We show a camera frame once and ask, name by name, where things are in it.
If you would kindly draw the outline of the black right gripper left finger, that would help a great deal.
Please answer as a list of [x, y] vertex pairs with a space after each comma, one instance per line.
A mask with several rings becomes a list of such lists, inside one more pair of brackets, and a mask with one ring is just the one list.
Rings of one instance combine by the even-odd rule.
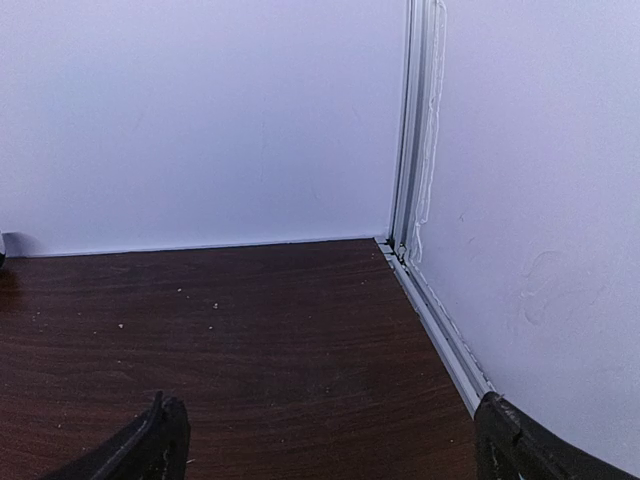
[[182, 400], [157, 392], [151, 407], [46, 479], [178, 479], [186, 474], [191, 427]]

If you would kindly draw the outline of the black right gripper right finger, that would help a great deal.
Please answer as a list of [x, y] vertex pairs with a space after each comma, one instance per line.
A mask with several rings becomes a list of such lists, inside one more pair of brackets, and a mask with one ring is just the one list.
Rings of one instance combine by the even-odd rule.
[[479, 479], [631, 479], [565, 442], [503, 396], [486, 393], [474, 414]]

